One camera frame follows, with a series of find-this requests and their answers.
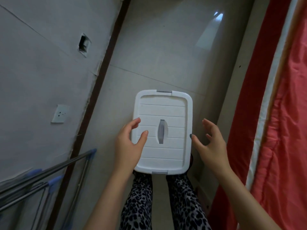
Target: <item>electrical outlet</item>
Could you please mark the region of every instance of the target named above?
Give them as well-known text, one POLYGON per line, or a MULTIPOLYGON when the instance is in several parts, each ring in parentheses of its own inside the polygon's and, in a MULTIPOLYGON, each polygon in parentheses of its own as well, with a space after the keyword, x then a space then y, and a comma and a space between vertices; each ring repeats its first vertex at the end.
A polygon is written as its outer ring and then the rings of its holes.
POLYGON ((63 122, 65 122, 68 113, 69 113, 69 106, 58 105, 51 122, 52 123, 63 123, 63 122))

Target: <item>storage box lid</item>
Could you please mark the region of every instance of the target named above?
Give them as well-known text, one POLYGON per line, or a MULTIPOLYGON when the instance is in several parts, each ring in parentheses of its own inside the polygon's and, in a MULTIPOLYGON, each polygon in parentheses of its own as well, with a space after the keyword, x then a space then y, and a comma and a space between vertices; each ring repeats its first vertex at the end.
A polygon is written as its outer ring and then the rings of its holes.
POLYGON ((190 164, 193 102, 183 92, 143 90, 135 98, 133 118, 141 123, 132 130, 137 143, 148 130, 147 142, 135 170, 142 173, 182 174, 190 164))

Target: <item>outlet hole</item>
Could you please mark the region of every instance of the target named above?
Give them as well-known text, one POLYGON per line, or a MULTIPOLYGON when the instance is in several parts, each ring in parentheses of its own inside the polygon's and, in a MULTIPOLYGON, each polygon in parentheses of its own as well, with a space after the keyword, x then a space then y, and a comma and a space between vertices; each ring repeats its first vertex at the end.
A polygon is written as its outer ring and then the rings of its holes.
POLYGON ((91 44, 90 39, 85 34, 82 34, 79 42, 79 52, 84 56, 86 56, 90 44, 91 44))

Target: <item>blue plastic clip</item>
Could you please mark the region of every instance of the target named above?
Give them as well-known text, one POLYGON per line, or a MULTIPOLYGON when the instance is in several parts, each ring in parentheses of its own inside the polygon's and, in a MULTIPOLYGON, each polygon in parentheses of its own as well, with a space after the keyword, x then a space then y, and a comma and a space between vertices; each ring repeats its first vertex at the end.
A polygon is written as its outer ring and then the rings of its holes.
POLYGON ((89 150, 87 152, 91 152, 89 155, 86 156, 86 159, 90 160, 90 159, 92 159, 95 156, 95 154, 97 152, 97 148, 93 148, 93 149, 91 149, 91 150, 89 150))
POLYGON ((32 170, 28 173, 25 174, 25 178, 30 178, 38 173, 40 173, 41 171, 43 171, 42 169, 35 169, 35 170, 32 170))
POLYGON ((55 191, 57 182, 59 182, 62 178, 63 178, 63 175, 60 175, 58 177, 55 177, 54 179, 51 179, 48 182, 48 185, 49 185, 48 193, 53 193, 55 191))

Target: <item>left hand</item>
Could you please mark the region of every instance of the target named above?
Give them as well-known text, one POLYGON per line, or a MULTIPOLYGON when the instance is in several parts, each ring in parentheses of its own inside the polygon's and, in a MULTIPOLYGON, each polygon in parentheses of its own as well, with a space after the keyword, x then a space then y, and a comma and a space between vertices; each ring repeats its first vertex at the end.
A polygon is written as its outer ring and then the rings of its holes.
POLYGON ((131 130, 137 128, 140 122, 141 119, 137 118, 125 124, 119 131, 115 142, 115 163, 113 172, 120 173, 121 176, 126 176, 127 178, 132 174, 133 169, 140 160, 143 147, 147 141, 148 131, 144 131, 141 134, 137 144, 133 144, 129 139, 131 130))

